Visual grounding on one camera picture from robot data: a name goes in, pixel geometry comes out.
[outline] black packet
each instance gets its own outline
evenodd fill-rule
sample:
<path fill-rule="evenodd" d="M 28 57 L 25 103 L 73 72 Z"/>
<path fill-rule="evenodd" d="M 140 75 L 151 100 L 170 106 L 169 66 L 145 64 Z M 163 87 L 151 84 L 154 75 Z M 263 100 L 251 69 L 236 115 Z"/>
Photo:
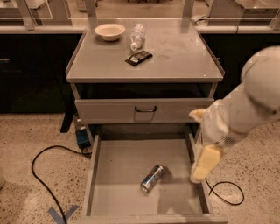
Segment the black packet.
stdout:
<path fill-rule="evenodd" d="M 141 51 L 141 52 L 136 52 L 136 53 L 130 55 L 129 58 L 127 58 L 125 60 L 125 62 L 129 63 L 133 67 L 136 67 L 137 65 L 139 65 L 140 63 L 142 63 L 143 61 L 145 61 L 151 57 L 152 57 L 151 53 L 146 52 L 146 51 Z"/>

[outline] blue tape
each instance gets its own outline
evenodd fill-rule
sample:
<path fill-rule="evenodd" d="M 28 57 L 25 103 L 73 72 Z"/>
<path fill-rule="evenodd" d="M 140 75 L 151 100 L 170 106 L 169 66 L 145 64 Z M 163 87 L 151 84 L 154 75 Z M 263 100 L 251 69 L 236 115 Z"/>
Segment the blue tape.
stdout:
<path fill-rule="evenodd" d="M 65 214 L 66 219 L 68 220 L 71 215 L 79 208 L 79 206 L 73 205 Z M 48 213 L 52 216 L 52 218 L 56 221 L 57 224 L 65 224 L 62 217 L 51 207 L 48 210 Z"/>

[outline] drawer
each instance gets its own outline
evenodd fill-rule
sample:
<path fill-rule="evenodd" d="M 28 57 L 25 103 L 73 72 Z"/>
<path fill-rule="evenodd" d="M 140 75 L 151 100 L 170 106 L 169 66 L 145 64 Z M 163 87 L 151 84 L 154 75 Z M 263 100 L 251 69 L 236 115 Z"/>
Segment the drawer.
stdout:
<path fill-rule="evenodd" d="M 145 125 L 134 124 L 142 133 L 140 140 L 114 134 L 103 137 L 106 125 L 100 126 L 94 135 L 82 217 L 70 223 L 228 223 L 227 218 L 214 215 L 206 184 L 189 180 L 192 134 L 160 138 L 152 131 L 166 130 L 163 124 Z M 129 130 L 130 124 L 126 126 L 124 130 Z M 140 184 L 157 164 L 165 168 L 164 176 L 146 193 Z"/>
<path fill-rule="evenodd" d="M 76 100 L 83 123 L 188 123 L 193 109 L 209 106 L 212 98 Z"/>

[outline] cord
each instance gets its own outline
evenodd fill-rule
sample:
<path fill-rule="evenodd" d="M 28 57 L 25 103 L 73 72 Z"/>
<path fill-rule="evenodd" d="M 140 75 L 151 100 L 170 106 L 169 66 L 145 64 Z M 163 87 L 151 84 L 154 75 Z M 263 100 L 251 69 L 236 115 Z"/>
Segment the cord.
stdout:
<path fill-rule="evenodd" d="M 67 147 L 65 147 L 65 146 L 62 146 L 62 145 L 52 145 L 52 146 L 49 146 L 49 147 L 43 149 L 39 154 L 37 154 L 37 156 L 33 159 L 32 163 L 31 163 L 31 171 L 32 171 L 33 176 L 34 176 L 35 179 L 37 179 L 37 180 L 45 187 L 45 189 L 52 195 L 52 198 L 54 199 L 55 203 L 56 203 L 57 206 L 59 207 L 59 211 L 60 211 L 60 213 L 61 213 L 61 215 L 62 215 L 62 219 L 63 219 L 63 221 L 64 221 L 64 224 L 67 224 L 67 217 L 64 215 L 63 210 L 62 210 L 62 207 L 61 207 L 59 201 L 58 201 L 57 198 L 54 196 L 54 194 L 53 194 L 53 192 L 51 191 L 51 189 L 44 183 L 44 181 L 43 181 L 42 179 L 40 179 L 40 178 L 37 176 L 37 174 L 36 174 L 35 171 L 34 171 L 34 165 L 35 165 L 35 162 L 36 162 L 37 158 L 38 158 L 43 152 L 48 151 L 48 150 L 53 149 L 53 148 L 62 148 L 62 149 L 64 149 L 64 150 L 71 151 L 71 152 L 73 152 L 73 153 L 75 153 L 75 154 L 83 155 L 83 156 L 85 156 L 85 157 L 90 157 L 91 153 L 84 153 L 83 150 L 82 150 L 82 152 L 78 152 L 78 151 L 75 151 L 75 150 L 71 150 L 71 149 L 69 149 L 69 148 L 67 148 Z"/>
<path fill-rule="evenodd" d="M 225 203 L 227 203 L 227 204 L 229 204 L 229 205 L 231 205 L 231 206 L 239 206 L 240 204 L 243 203 L 243 201 L 244 201 L 244 199 L 245 199 L 245 197 L 244 197 L 244 192 L 243 192 L 243 190 L 242 190 L 237 184 L 235 184 L 235 183 L 233 183 L 233 182 L 230 182 L 230 181 L 221 181 L 221 182 L 218 182 L 217 184 L 215 184 L 214 186 L 210 186 L 209 183 L 208 183 L 207 178 L 205 178 L 205 181 L 206 181 L 207 185 L 208 185 L 209 188 L 210 188 L 209 196 L 210 196 L 211 193 L 214 193 L 220 200 L 222 200 L 223 202 L 225 202 Z M 230 184 L 230 185 L 236 186 L 236 187 L 239 189 L 239 191 L 241 192 L 241 195 L 242 195 L 241 201 L 238 202 L 238 203 L 233 203 L 233 202 L 230 202 L 230 201 L 228 201 L 228 200 L 222 198 L 222 197 L 214 190 L 214 188 L 215 188 L 216 186 L 221 185 L 221 184 Z"/>

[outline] white bowl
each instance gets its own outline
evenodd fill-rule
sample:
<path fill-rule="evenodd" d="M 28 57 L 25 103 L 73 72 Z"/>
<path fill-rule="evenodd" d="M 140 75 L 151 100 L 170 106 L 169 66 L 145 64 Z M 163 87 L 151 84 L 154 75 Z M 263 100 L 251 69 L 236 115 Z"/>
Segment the white bowl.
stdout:
<path fill-rule="evenodd" d="M 106 41 L 115 41 L 125 32 L 125 27 L 121 24 L 102 24 L 95 28 L 95 32 Z"/>

